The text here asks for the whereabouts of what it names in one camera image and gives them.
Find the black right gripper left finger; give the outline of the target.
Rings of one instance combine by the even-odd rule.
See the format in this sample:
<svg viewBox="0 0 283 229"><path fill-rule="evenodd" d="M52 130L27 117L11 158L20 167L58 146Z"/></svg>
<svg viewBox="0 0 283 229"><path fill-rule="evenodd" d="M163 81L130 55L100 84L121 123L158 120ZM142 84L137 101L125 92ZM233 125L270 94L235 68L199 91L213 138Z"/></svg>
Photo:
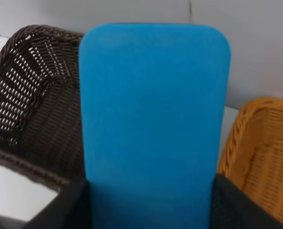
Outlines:
<svg viewBox="0 0 283 229"><path fill-rule="evenodd" d="M47 207L27 222L24 229L90 229L89 183L69 184Z"/></svg>

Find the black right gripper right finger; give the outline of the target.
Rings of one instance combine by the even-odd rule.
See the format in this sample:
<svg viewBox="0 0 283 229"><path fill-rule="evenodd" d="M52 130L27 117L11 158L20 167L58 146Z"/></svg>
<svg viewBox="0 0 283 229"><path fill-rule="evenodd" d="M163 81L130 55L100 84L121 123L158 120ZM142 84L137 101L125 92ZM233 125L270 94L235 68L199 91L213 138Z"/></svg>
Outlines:
<svg viewBox="0 0 283 229"><path fill-rule="evenodd" d="M228 178L212 184L211 229L283 229L283 223L251 201Z"/></svg>

